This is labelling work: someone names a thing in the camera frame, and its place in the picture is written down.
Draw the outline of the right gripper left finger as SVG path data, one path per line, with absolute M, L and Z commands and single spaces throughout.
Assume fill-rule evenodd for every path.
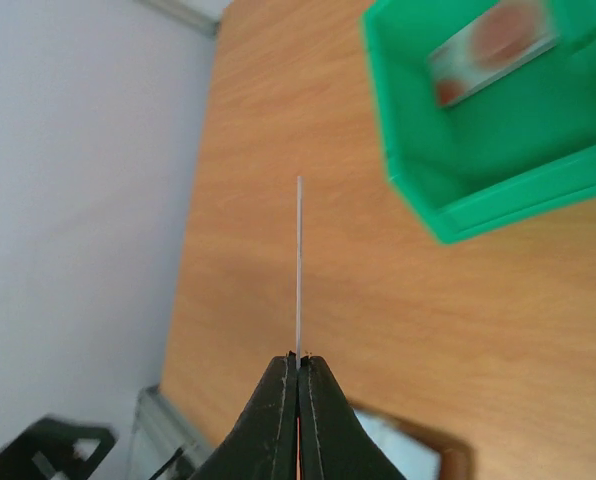
M 296 355 L 275 356 L 223 442 L 195 479 L 295 479 L 298 378 Z

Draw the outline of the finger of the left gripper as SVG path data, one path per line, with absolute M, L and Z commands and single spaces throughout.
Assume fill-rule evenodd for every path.
M 45 416 L 0 448 L 0 479 L 88 479 L 116 443 L 105 425 Z

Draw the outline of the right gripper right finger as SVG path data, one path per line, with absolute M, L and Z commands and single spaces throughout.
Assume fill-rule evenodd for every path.
M 302 479 L 382 480 L 403 477 L 365 432 L 321 356 L 301 359 L 298 405 Z

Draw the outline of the brown leather card holder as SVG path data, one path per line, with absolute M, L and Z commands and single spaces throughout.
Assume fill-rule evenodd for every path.
M 474 479 L 475 453 L 464 439 L 362 403 L 350 403 L 363 429 L 406 479 Z

